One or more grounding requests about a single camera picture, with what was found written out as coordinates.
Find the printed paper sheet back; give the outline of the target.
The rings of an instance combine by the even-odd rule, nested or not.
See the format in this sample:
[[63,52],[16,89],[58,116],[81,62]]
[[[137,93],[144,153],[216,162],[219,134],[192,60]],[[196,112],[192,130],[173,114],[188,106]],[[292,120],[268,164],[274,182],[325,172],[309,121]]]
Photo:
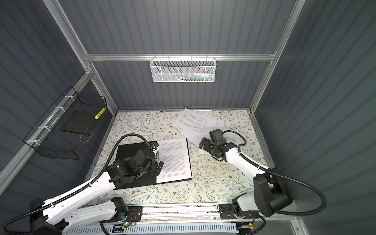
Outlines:
[[209,132],[221,126],[215,118],[189,109],[185,109],[173,124],[196,146],[203,138],[209,139]]

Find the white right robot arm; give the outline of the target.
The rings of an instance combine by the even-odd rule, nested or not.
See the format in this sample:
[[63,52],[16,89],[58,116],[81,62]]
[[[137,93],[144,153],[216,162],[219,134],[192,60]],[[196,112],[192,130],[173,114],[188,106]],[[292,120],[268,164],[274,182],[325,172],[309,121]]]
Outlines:
[[292,204],[292,196],[284,178],[267,173],[258,162],[241,151],[242,144],[227,143],[203,138],[199,148],[214,159],[226,161],[239,169],[252,181],[253,193],[243,193],[233,199],[232,210],[235,216],[243,217],[251,211],[261,212],[270,217]]

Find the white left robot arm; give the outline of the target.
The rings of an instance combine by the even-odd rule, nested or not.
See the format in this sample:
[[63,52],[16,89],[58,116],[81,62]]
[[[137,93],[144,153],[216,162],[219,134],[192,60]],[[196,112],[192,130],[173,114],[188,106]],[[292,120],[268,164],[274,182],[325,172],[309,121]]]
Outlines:
[[158,144],[140,149],[134,157],[114,161],[101,176],[82,185],[50,198],[44,202],[31,203],[36,208],[47,206],[42,212],[30,216],[29,223],[33,235],[63,235],[67,232],[94,223],[114,220],[129,226],[136,217],[129,212],[121,197],[114,197],[97,206],[84,204],[97,196],[119,189],[132,183],[146,173],[159,175],[163,162],[158,160]]

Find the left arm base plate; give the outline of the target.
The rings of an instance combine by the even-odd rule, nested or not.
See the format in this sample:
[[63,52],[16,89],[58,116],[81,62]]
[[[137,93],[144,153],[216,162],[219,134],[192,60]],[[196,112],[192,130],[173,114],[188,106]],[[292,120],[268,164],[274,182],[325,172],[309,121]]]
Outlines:
[[119,214],[118,222],[130,225],[141,221],[143,214],[143,207],[131,206]]

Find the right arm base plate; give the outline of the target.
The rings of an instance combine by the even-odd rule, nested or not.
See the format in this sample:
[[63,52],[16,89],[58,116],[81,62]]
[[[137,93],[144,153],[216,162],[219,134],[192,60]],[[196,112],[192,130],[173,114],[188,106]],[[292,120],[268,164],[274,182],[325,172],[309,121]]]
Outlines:
[[250,211],[242,211],[237,206],[233,204],[219,204],[217,210],[220,213],[220,218],[225,219],[250,219],[254,220],[259,218],[256,213],[251,213]]

